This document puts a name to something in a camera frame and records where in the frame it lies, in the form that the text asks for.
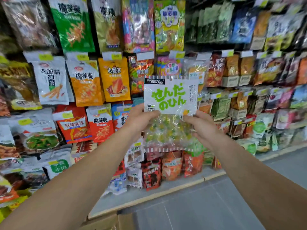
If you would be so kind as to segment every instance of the orange snack bag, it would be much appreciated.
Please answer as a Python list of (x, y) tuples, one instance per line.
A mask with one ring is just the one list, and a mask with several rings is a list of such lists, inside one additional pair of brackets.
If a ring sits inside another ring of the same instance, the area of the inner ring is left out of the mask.
[(98, 63), (106, 101), (131, 100), (127, 59), (105, 61), (98, 58)]
[(101, 92), (97, 61), (66, 61), (77, 106), (100, 106), (105, 102)]
[(53, 119), (61, 129), (67, 144), (93, 139), (84, 107), (76, 107), (72, 103), (68, 106), (58, 105)]
[(86, 109), (88, 122), (95, 143), (104, 142), (114, 133), (111, 104), (91, 106)]
[(166, 157), (162, 159), (162, 176), (166, 180), (175, 180), (181, 171), (182, 157), (181, 152), (169, 152)]
[(297, 85), (307, 84), (307, 57), (302, 58), (297, 76)]

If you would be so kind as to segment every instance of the yellow snack bag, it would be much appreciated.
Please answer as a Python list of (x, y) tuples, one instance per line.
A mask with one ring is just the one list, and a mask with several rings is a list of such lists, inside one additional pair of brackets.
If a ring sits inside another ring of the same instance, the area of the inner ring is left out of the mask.
[(131, 100), (127, 58), (114, 61), (98, 58), (98, 63), (106, 101)]
[(97, 61), (66, 61), (76, 105), (100, 106), (105, 102), (101, 92)]

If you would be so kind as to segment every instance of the store shelf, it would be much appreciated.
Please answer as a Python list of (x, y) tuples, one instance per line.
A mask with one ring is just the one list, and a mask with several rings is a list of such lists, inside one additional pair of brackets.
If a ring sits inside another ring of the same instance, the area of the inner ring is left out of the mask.
[[(256, 158), (258, 158), (260, 161), (266, 161), (280, 155), (296, 151), (297, 149), (303, 147), (307, 147), (307, 142), (275, 152), (271, 151), (265, 154), (258, 154)], [(205, 166), (201, 173), (193, 177), (180, 178), (171, 182), (163, 181), (158, 189), (145, 191), (144, 189), (128, 187), (128, 191), (126, 193), (117, 196), (108, 194), (100, 198), (88, 215), (88, 219), (90, 220), (113, 211), (134, 206), (225, 174), (226, 172), (224, 170), (213, 170), (210, 166)]]

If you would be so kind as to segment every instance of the person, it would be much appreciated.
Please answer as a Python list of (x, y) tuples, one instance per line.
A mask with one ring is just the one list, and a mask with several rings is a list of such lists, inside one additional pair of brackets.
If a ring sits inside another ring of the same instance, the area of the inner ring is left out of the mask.
[[(1, 224), (10, 230), (75, 230), (109, 185), (129, 147), (159, 111), (131, 109), (123, 127), (88, 156), (53, 178)], [(197, 111), (184, 116), (194, 136), (219, 158), (228, 177), (263, 226), (303, 229), (307, 226), (307, 190), (264, 165), (218, 130), (212, 118)]]

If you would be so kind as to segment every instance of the gray floor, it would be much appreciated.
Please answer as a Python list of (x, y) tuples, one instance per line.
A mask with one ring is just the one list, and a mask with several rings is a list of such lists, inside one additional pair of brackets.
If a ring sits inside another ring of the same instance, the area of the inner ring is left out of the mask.
[[(307, 189), (307, 148), (265, 164)], [(136, 213), (139, 230), (263, 230), (225, 175), (121, 211)]]

